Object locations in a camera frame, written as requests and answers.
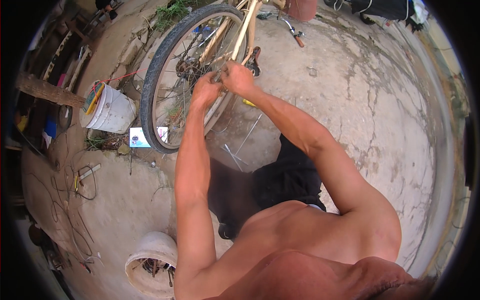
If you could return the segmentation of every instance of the bicycle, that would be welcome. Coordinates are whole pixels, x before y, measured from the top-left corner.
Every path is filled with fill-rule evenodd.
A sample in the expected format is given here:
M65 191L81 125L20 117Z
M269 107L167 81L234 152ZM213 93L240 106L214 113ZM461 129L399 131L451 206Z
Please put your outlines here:
M178 151L189 101L201 76L219 71L227 60L247 63L253 53L255 15L264 3L284 9L286 0L210 4L188 14L167 34L152 57L140 99L140 121L153 149L164 154ZM204 119L205 135L235 98L222 92L211 105Z

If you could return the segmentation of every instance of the black tire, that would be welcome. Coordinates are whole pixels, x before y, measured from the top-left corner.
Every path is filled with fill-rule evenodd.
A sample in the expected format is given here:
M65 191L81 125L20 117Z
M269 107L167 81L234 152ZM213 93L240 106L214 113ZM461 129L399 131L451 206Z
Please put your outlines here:
M333 5L335 4L335 1L336 1L336 0L324 0L325 4L326 4L328 7L333 7Z
M375 21L367 17L364 13L360 13L360 20L367 25L375 24Z
M198 22L204 18L213 15L219 12L228 12L236 15L240 20L243 20L243 13L235 9L235 7L226 5L226 4L212 4L201 7L183 18L178 22L169 34L165 37L163 42L160 44L158 49L155 52L155 55L152 57L152 61L148 66L147 73L145 75L144 85L142 95L140 97L140 122L142 124L142 129L145 135L145 139L150 144L150 146L158 152L164 154L171 154L178 151L177 148L167 148L161 144L157 139L156 128L153 125L153 101L155 97L155 89L157 86L158 79L163 70L164 64L167 62L167 59L170 57L170 53L173 51L174 47L180 42L183 36ZM245 36L246 43L248 44L248 35ZM225 95L222 101L228 97L229 94Z

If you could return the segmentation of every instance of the shirtless man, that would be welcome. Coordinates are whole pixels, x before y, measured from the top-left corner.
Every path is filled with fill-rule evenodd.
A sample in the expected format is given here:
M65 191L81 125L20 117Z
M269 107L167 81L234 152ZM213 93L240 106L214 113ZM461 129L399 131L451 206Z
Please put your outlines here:
M401 243L395 209L365 181L330 132L302 110L264 93L236 62L224 66L222 83L215 83L214 75L196 83L175 169L176 299L424 297L431 285L426 289L394 263ZM283 201L249 217L232 247L216 259L203 123L222 86L254 103L313 161L340 215L295 199Z

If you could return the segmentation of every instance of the wheel rim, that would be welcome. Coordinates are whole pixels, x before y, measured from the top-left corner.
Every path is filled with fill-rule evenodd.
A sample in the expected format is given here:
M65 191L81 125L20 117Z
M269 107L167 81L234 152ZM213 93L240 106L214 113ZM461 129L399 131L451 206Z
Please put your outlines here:
M213 55L207 58L204 63L200 65L198 65L198 63L196 64L195 60L198 60L202 52L201 50L208 44L205 42L202 45L203 35L210 36L210 38L215 36L215 30L220 26L218 20L222 17L223 19L226 17L229 18L229 26L224 31L225 33L222 35L222 38L219 39L220 43L216 43L216 47L212 50ZM200 25L203 26L205 24L210 25L209 31L205 32L205 27L199 29ZM242 20L229 12L219 12L209 15L190 28L169 53L155 86L154 101L152 104L152 122L154 128L167 127L166 131L160 128L155 134L157 140L165 148L176 149L179 147L185 129L188 108L190 107L192 88L196 80L208 71L217 71L225 63L225 60L221 57L224 57L225 54L228 55L228 53L233 50L241 25ZM194 32L196 29L203 30L203 32L196 33ZM245 49L246 38L243 39L242 45L240 46L237 61L243 59ZM227 94L223 92L211 105L206 113L204 126L210 120L216 108L226 95Z

